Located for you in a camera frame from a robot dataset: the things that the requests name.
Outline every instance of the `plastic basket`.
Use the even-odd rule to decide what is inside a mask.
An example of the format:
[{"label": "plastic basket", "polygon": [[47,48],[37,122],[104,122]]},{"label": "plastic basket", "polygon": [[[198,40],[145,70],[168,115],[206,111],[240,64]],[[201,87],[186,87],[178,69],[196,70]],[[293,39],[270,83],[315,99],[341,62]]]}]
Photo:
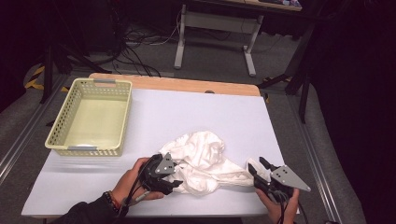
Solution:
[{"label": "plastic basket", "polygon": [[62,156],[120,156],[131,101],[130,81],[75,79],[45,146]]}]

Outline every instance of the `white stand leg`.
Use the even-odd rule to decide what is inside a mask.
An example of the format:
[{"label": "white stand leg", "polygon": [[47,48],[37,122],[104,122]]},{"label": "white stand leg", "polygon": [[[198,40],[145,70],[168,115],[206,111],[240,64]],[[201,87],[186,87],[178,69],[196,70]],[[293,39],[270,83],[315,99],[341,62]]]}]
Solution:
[{"label": "white stand leg", "polygon": [[259,18],[257,19],[257,23],[254,26],[253,33],[251,34],[250,43],[248,44],[248,46],[244,46],[245,60],[247,61],[247,70],[248,70],[248,74],[251,77],[256,76],[256,69],[254,69],[254,64],[250,52],[253,49],[253,45],[254,42],[256,41],[257,34],[260,31],[260,27],[262,25],[262,18],[263,16],[259,16]]},{"label": "white stand leg", "polygon": [[177,53],[176,53],[175,65],[174,65],[176,69],[180,69],[181,63],[183,62],[185,27],[186,27],[186,5],[183,5],[181,9],[180,34],[178,36]]}]

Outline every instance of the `crumpled white fabric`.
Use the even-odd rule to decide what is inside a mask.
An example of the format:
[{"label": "crumpled white fabric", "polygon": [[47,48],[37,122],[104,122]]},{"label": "crumpled white fabric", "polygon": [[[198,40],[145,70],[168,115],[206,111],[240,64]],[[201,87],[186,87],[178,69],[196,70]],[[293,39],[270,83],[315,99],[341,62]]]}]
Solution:
[{"label": "crumpled white fabric", "polygon": [[[169,152],[178,164],[176,172],[167,180],[183,181],[174,191],[206,195],[225,185],[253,186],[253,176],[248,169],[225,158],[223,150],[224,142],[210,131],[187,133],[164,145],[160,153],[164,156]],[[269,180],[262,165],[253,159],[248,159],[247,163],[252,164],[261,177]]]}]

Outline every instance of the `human hand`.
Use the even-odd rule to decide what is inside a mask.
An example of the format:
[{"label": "human hand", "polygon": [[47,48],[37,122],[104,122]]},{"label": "human hand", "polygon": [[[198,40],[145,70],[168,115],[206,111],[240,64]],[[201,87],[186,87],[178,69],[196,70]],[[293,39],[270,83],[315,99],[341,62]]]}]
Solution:
[{"label": "human hand", "polygon": [[[268,196],[260,189],[256,189],[256,193],[259,196],[262,203],[267,207],[268,217],[271,219],[273,223],[277,224],[281,216],[279,204],[276,204],[273,201],[271,201],[271,199],[269,199]],[[300,191],[298,189],[294,189],[293,196],[289,198],[288,207],[286,208],[285,211],[284,220],[283,220],[284,224],[293,223],[294,217],[296,216],[297,213],[299,195],[300,195]]]},{"label": "human hand", "polygon": [[[140,158],[136,161],[134,164],[134,167],[131,170],[128,170],[119,180],[117,183],[116,187],[112,190],[114,199],[121,204],[122,200],[126,197],[128,197],[129,191],[131,190],[132,185],[134,184],[134,181],[137,179],[137,175],[139,174],[140,167],[144,165],[145,162],[147,162],[149,158]],[[136,193],[134,194],[132,198],[132,202],[135,201],[137,197],[142,195],[145,190],[140,187],[140,181],[137,183],[137,185],[134,187],[134,190],[136,190]],[[150,192],[144,200],[155,200],[155,199],[161,199],[163,198],[163,193],[158,192],[158,191],[152,191]]]}]

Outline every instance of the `wooden table edge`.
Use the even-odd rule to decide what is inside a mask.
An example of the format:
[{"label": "wooden table edge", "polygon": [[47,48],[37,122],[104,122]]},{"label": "wooden table edge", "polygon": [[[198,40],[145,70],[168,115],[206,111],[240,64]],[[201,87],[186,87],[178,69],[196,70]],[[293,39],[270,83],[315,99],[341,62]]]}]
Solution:
[{"label": "wooden table edge", "polygon": [[113,75],[92,73],[91,78],[129,80],[135,89],[162,90],[162,91],[191,91],[217,94],[261,96],[255,85],[228,82],[201,81],[170,77],[143,77],[139,75]]}]

